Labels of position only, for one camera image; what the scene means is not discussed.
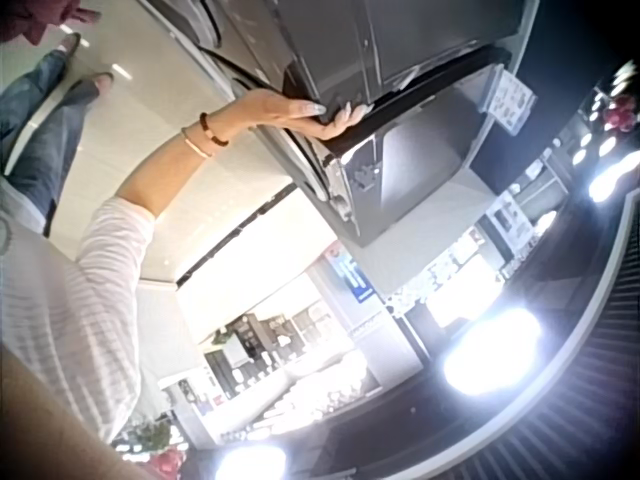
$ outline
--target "hand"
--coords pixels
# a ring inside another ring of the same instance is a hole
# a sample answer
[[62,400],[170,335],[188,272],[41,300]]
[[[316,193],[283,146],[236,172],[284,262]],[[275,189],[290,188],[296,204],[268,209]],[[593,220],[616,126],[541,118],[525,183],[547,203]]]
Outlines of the hand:
[[308,100],[292,100],[271,90],[252,90],[237,101],[239,115],[252,126],[269,125],[288,128],[309,137],[328,140],[337,137],[358,123],[373,106],[360,105],[355,109],[348,103],[333,122],[322,125],[309,117],[326,112],[326,108]]

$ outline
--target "wrist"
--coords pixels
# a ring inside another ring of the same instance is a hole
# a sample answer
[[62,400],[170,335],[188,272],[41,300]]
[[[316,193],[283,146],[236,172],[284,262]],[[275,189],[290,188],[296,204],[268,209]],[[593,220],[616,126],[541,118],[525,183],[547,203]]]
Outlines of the wrist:
[[255,126],[243,105],[236,100],[221,110],[207,116],[207,124],[213,134],[222,141],[230,141],[242,131]]

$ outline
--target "bracelet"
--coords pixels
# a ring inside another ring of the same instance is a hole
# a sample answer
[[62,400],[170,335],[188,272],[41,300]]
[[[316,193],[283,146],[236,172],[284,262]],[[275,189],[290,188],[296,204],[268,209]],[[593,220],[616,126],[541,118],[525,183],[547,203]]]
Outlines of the bracelet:
[[216,145],[218,145],[219,147],[226,147],[227,145],[229,145],[228,140],[227,141],[220,140],[218,137],[216,137],[213,134],[213,132],[209,128],[209,125],[207,124],[207,114],[205,112],[202,112],[200,114],[200,126],[202,127],[202,130],[204,130],[204,134],[207,136],[207,138],[211,140],[213,143],[215,143]]
[[207,152],[204,152],[200,149],[200,147],[198,147],[195,143],[193,143],[191,141],[191,139],[187,136],[187,129],[186,128],[182,128],[180,129],[180,131],[182,132],[182,137],[184,138],[184,143],[186,143],[187,145],[189,145],[189,147],[191,147],[191,150],[193,150],[194,152],[196,152],[198,155],[200,155],[202,158],[206,158],[209,159],[211,158],[213,155],[209,155]]

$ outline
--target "shoe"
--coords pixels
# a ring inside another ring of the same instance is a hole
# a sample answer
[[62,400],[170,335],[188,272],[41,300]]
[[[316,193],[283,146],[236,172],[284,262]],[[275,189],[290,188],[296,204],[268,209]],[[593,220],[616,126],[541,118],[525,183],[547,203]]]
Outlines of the shoe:
[[80,38],[81,37],[79,33],[70,33],[68,35],[65,35],[56,50],[60,50],[61,52],[63,52],[67,59],[69,59],[73,57],[74,53],[76,53],[78,45],[80,45]]
[[98,91],[100,92],[100,95],[102,96],[106,95],[107,93],[109,93],[109,90],[111,90],[114,77],[113,73],[111,72],[103,72],[89,77],[89,80],[95,83]]

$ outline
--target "striped shirt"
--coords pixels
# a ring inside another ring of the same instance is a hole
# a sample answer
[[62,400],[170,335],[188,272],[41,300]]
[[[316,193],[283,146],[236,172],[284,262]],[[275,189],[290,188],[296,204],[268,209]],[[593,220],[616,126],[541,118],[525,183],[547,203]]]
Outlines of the striped shirt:
[[107,442],[140,394],[135,289],[153,228],[148,211],[112,198],[73,262],[0,212],[2,342]]

